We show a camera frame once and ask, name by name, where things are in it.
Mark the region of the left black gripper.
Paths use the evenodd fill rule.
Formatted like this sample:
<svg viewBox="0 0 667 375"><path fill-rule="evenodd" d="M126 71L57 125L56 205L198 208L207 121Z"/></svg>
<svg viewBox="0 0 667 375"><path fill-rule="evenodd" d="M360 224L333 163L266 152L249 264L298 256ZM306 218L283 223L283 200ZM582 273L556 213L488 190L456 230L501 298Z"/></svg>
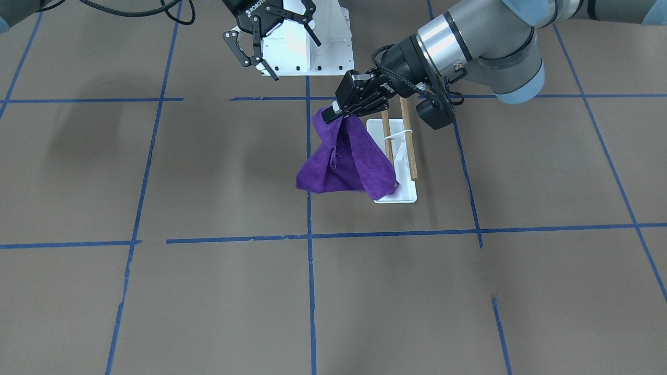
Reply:
<svg viewBox="0 0 667 375"><path fill-rule="evenodd" d="M322 112L329 124L340 117L369 116L386 110L386 101L412 96L412 83L381 71L347 71L336 89L336 100Z"/></svg>

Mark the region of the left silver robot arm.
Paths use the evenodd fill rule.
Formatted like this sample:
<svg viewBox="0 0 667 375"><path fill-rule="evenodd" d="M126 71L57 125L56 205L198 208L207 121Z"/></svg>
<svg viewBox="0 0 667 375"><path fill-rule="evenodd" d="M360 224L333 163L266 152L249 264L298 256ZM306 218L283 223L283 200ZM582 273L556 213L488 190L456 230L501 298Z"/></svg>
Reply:
<svg viewBox="0 0 667 375"><path fill-rule="evenodd" d="M458 2L414 35L376 50L372 69L348 71L321 118L367 116L388 109L396 95L417 94L419 118L439 130L455 119L448 88L460 79L488 86L505 104L521 104L545 81L538 30L572 18L664 26L665 1Z"/></svg>

